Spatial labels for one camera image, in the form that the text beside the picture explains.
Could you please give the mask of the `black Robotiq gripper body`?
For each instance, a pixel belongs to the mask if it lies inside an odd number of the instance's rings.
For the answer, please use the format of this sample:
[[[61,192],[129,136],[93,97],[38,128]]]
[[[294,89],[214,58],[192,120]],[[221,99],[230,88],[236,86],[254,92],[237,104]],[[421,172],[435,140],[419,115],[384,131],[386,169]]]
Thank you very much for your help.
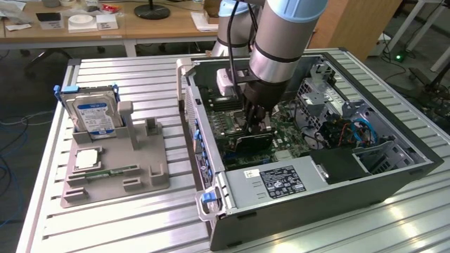
[[[266,111],[273,110],[286,92],[289,82],[272,83],[264,80],[252,81],[245,86],[245,97],[253,105]]]

